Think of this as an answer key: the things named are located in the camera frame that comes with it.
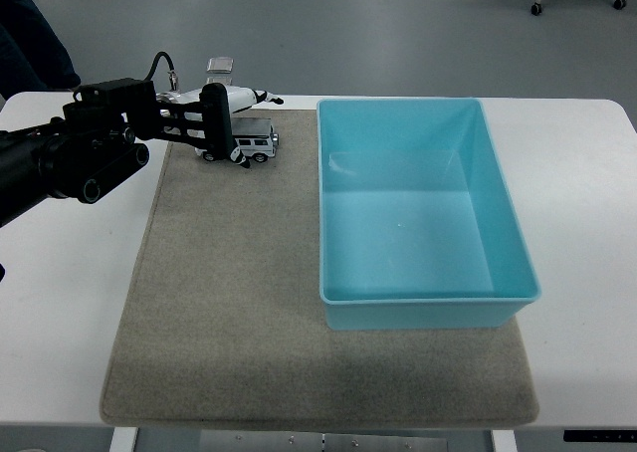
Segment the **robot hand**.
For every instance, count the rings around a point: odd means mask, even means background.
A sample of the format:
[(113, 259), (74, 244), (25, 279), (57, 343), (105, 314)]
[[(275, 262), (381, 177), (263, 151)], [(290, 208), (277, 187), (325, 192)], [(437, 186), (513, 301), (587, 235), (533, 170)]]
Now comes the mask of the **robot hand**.
[[(265, 162), (269, 158), (274, 158), (279, 146), (279, 137), (275, 133), (272, 121), (264, 117), (234, 116), (234, 114), (246, 111), (260, 103), (282, 105), (284, 99), (267, 91), (235, 86), (226, 86), (226, 92), (231, 114), (232, 134), (243, 155), (256, 162)], [(158, 94), (157, 99), (166, 103), (185, 105), (199, 101), (199, 94), (201, 94), (201, 89), (182, 94), (168, 92)], [(223, 151), (216, 153), (210, 148), (195, 147), (194, 149), (195, 153), (206, 161), (221, 159), (220, 155), (223, 153)]]

